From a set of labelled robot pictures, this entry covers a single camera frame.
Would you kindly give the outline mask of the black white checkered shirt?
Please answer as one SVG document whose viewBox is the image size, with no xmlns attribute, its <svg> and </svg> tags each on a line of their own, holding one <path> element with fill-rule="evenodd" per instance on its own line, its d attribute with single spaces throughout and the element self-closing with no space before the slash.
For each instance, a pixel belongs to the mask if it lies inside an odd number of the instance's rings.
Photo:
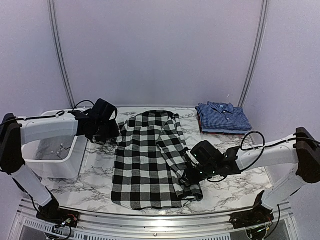
<svg viewBox="0 0 320 240">
<path fill-rule="evenodd" d="M 186 176 L 187 151 L 177 113 L 150 110 L 121 122 L 111 201 L 132 210 L 182 208 L 201 201 L 201 186 Z"/>
</svg>

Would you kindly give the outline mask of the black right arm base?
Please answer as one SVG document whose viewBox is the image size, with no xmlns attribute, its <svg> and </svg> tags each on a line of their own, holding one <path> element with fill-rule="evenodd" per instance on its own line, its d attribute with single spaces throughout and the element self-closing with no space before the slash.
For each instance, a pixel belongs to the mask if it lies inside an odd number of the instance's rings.
<svg viewBox="0 0 320 240">
<path fill-rule="evenodd" d="M 247 228 L 264 223 L 271 223 L 274 220 L 273 211 L 262 205 L 262 197 L 265 191 L 260 192 L 251 210 L 234 212 L 230 215 L 229 222 L 234 229 Z"/>
</svg>

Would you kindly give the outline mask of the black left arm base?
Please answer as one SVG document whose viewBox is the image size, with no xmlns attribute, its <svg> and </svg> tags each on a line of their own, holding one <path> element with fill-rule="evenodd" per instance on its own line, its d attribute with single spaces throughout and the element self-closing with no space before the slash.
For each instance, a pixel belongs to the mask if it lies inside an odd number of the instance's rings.
<svg viewBox="0 0 320 240">
<path fill-rule="evenodd" d="M 37 219 L 60 226 L 64 223 L 72 228 L 77 227 L 79 216 L 80 213 L 78 211 L 61 208 L 56 199 L 52 199 L 45 206 L 40 205 L 36 214 Z"/>
</svg>

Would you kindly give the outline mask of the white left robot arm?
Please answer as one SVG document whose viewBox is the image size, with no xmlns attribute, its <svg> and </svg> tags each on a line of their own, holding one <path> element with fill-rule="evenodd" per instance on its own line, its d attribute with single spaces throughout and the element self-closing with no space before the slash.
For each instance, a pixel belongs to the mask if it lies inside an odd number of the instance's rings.
<svg viewBox="0 0 320 240">
<path fill-rule="evenodd" d="M 30 142 L 62 136 L 84 136 L 92 143 L 104 144 L 119 135 L 118 109 L 98 99 L 92 108 L 60 110 L 54 115 L 4 116 L 0 124 L 0 170 L 11 176 L 41 208 L 53 223 L 63 219 L 63 211 L 51 192 L 27 166 L 22 146 Z"/>
</svg>

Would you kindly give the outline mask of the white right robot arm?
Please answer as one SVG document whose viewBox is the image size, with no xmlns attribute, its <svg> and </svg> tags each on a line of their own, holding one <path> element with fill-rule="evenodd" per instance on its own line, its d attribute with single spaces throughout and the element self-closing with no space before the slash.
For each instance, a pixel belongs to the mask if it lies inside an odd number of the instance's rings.
<svg viewBox="0 0 320 240">
<path fill-rule="evenodd" d="M 186 184 L 198 184 L 215 176 L 223 178 L 239 175 L 248 170 L 275 165 L 292 164 L 291 170 L 271 188 L 260 193 L 247 219 L 258 224 L 279 203 L 292 196 L 303 186 L 320 181 L 320 143 L 304 128 L 273 142 L 244 148 L 231 147 L 221 153 L 207 140 L 186 151 L 186 169 L 182 180 Z"/>
</svg>

